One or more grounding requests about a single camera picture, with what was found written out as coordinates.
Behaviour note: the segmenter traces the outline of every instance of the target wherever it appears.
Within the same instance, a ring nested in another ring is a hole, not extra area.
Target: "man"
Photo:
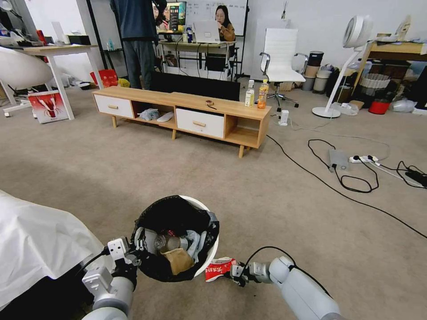
[[[153,2],[159,12],[166,8],[166,0]],[[139,76],[142,74],[144,88],[149,90],[154,70],[152,42],[158,44],[156,25],[161,23],[163,14],[154,20],[151,0],[110,0],[110,6],[120,24],[130,86],[141,89]]]

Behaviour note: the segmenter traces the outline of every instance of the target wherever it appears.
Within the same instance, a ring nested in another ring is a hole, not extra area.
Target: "carpet floor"
[[[389,216],[354,203],[300,169],[269,138],[258,150],[245,151],[215,140],[99,114],[91,92],[69,89],[76,119],[39,124],[28,109],[0,116],[0,189],[18,198],[71,212],[103,242],[130,237],[134,220],[154,201],[174,194],[199,199],[221,223],[216,257],[246,260],[257,248],[288,251],[316,277],[349,319],[425,319],[427,314],[427,240]],[[329,120],[311,114],[327,98],[294,90],[290,110],[294,129]],[[269,100],[276,109],[276,102]],[[268,134],[295,161],[332,187],[380,207],[427,233],[426,190],[410,188],[378,171],[380,188],[370,194],[344,190],[315,158],[309,139],[325,139],[347,155],[388,154],[371,140],[331,136],[280,127],[272,118]],[[364,136],[387,142],[395,167],[399,160],[427,170],[426,117],[367,110],[341,116],[320,128],[335,135]],[[314,142],[327,159],[327,145]],[[349,174],[374,183],[366,167]],[[256,261],[279,252],[265,250]],[[133,299],[134,319],[293,319],[272,285],[239,288],[220,278],[165,284],[139,273]]]

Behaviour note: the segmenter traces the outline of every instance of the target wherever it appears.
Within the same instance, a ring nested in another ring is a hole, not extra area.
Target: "chair armrest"
[[[262,71],[262,75],[266,76],[267,75],[268,66],[270,64],[270,55],[268,53],[265,53],[265,52],[261,52],[259,55],[262,56],[262,58],[261,58],[261,71]],[[265,66],[265,68],[263,70],[262,69],[262,59],[264,58],[264,56],[267,57],[267,61],[266,61],[266,66]]]
[[[303,68],[302,68],[302,70],[300,72],[301,74],[303,74],[304,71],[306,70],[306,67],[307,67],[307,64],[308,64],[308,55],[306,55],[305,53],[297,52],[297,53],[294,54],[294,56],[303,56],[303,57],[305,57],[304,66],[303,66]]]

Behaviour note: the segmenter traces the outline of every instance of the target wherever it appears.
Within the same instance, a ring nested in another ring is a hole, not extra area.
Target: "white chair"
[[[0,82],[11,103],[15,99],[8,85],[13,89],[27,89],[46,84],[53,78],[52,71],[45,62],[16,50],[0,47],[0,61]],[[46,86],[48,90],[52,89],[49,85]],[[10,112],[29,107],[31,104],[28,100],[21,100],[20,105],[5,108],[3,111],[4,115],[9,117]]]
[[[276,87],[273,94],[267,95],[268,98],[276,98],[280,106],[279,98],[288,100],[298,108],[298,102],[279,93],[282,82],[305,82],[306,79],[298,72],[292,70],[292,58],[296,55],[308,56],[302,53],[295,54],[297,45],[297,29],[271,29],[266,31],[266,42],[264,52],[259,55],[261,59],[261,71],[267,76],[269,82],[274,82]]]

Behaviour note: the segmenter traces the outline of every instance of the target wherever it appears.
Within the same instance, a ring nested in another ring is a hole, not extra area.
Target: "fan stand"
[[[330,105],[332,104],[332,100],[335,97],[335,94],[337,93],[339,84],[341,83],[342,77],[344,77],[344,73],[346,72],[347,66],[354,60],[354,58],[363,51],[364,47],[357,47],[354,48],[353,54],[348,58],[348,60],[345,62],[345,64],[342,66],[341,72],[339,73],[337,82],[335,83],[334,89],[332,90],[332,93],[330,94],[328,103],[326,107],[315,107],[311,110],[315,115],[322,117],[322,118],[338,118],[341,115],[341,112],[335,109],[331,109]]]

